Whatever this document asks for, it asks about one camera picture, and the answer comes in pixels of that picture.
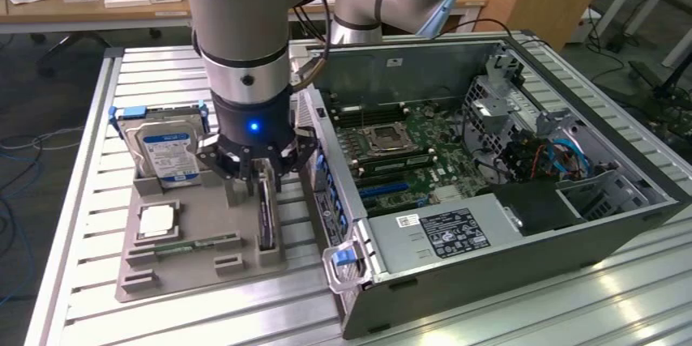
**blue cable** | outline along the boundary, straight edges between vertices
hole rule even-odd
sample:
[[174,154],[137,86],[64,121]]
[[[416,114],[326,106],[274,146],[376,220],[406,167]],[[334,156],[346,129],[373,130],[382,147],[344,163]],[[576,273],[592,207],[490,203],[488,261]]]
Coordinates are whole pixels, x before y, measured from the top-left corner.
[[32,179],[28,181],[26,184],[24,184],[14,192],[8,194],[6,196],[0,196],[0,203],[5,206],[6,212],[1,211],[0,216],[6,217],[8,222],[14,225],[17,234],[20,235],[20,239],[24,243],[25,247],[25,253],[26,253],[26,259],[29,261],[29,273],[24,280],[21,281],[20,285],[14,288],[14,290],[8,294],[8,296],[4,297],[4,299],[0,301],[0,307],[2,307],[2,304],[14,296],[32,282],[32,279],[36,277],[36,265],[34,265],[34,258],[33,258],[33,250],[32,250],[32,244],[29,243],[29,239],[25,235],[24,226],[21,226],[20,221],[14,218],[14,215],[12,213],[12,209],[9,208],[8,199],[13,198],[17,194],[20,194],[30,185],[33,185],[37,181],[37,179],[41,176],[42,173],[42,166],[41,163],[29,158],[21,158],[9,156],[6,154],[0,153],[0,157],[5,158],[8,160],[20,161],[20,162],[30,162],[36,165],[36,174],[32,177]]

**circuit board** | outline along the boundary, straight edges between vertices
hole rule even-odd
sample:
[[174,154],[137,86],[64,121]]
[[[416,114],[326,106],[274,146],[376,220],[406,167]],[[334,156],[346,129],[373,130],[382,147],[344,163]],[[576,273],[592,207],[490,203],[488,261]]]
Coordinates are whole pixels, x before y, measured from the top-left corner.
[[[433,111],[428,105],[414,105],[409,107],[408,115],[401,122],[337,128],[337,138],[348,160],[366,159],[372,155],[377,155],[380,160],[384,159],[386,152],[374,147],[378,146],[372,136],[376,131],[382,135],[377,139],[388,141],[381,142],[385,146],[400,147],[408,151],[418,150],[420,153],[429,152],[434,158],[425,167],[400,169],[396,172],[393,181],[405,183],[408,189],[362,199],[370,216],[382,215],[384,211],[398,211],[398,208],[402,211],[406,205],[424,207],[430,203],[470,198],[488,186],[472,157],[461,148],[460,137],[449,120],[449,111]],[[397,154],[392,153],[389,158],[396,160]],[[376,182],[377,176],[372,177],[374,180],[362,180],[356,169],[352,170],[352,174],[362,197],[362,189],[378,187],[376,184],[368,185],[369,182]]]

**metal table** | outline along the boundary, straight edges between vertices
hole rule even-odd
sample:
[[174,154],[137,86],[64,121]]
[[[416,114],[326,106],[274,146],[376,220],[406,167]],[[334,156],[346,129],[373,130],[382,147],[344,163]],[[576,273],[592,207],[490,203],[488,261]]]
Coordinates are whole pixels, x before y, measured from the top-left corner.
[[[533,44],[529,50],[692,192],[689,165],[549,49]],[[106,125],[105,109],[110,105],[182,105],[198,99],[209,103],[209,91],[202,63],[190,47],[126,49],[106,54],[26,345],[557,345],[649,340],[677,344],[692,340],[688,209],[593,267],[368,338],[344,341],[296,177],[284,181],[278,199],[286,271],[120,304],[113,296],[133,162]],[[529,72],[524,77],[526,89],[546,109],[560,109],[562,102],[542,82]]]

